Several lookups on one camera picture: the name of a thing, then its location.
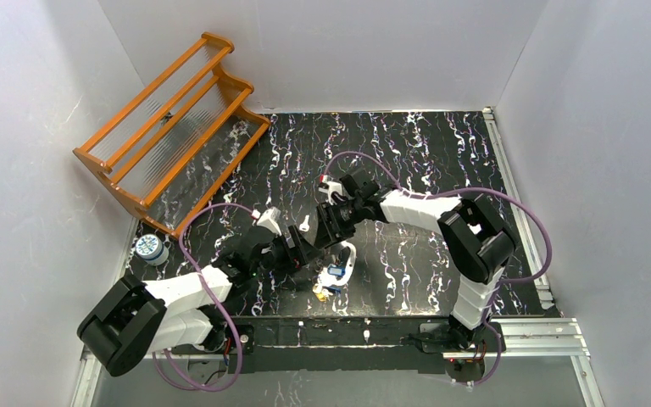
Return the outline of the blue key tag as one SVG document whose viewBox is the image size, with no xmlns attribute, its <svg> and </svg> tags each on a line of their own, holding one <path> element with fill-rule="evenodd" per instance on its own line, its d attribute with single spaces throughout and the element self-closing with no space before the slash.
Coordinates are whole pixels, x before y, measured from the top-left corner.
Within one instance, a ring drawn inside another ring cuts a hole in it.
<svg viewBox="0 0 651 407">
<path fill-rule="evenodd" d="M 347 268 L 346 267 L 340 267 L 340 266 L 331 266 L 327 269 L 326 274 L 328 276 L 333 276 L 336 279 L 340 279 L 345 277 L 347 274 Z"/>
</svg>

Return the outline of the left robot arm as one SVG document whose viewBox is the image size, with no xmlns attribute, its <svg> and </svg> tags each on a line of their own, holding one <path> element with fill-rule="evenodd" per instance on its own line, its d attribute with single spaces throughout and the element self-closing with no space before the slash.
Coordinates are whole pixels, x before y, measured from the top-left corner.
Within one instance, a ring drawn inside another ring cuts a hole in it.
<svg viewBox="0 0 651 407">
<path fill-rule="evenodd" d="M 148 354 L 180 345 L 201 345 L 214 328 L 204 306 L 224 303 L 247 290 L 260 273 L 294 272 L 322 256 L 296 226 L 285 237 L 264 226 L 244 237 L 199 270 L 145 282 L 121 277 L 76 330 L 111 376 L 134 369 Z"/>
</svg>

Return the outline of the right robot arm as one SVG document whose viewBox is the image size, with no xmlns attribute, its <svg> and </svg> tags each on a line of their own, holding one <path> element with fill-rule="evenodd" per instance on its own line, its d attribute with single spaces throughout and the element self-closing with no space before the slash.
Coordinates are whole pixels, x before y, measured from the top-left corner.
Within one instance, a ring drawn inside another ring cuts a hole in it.
<svg viewBox="0 0 651 407">
<path fill-rule="evenodd" d="M 418 197 L 395 186 L 382 186 L 362 170 L 339 180 L 322 175 L 318 189 L 326 200 L 317 208 L 314 247 L 325 249 L 347 240 L 364 220 L 437 233 L 460 274 L 450 319 L 471 332 L 482 325 L 496 283 L 518 246 L 515 234 L 485 194 Z"/>
</svg>

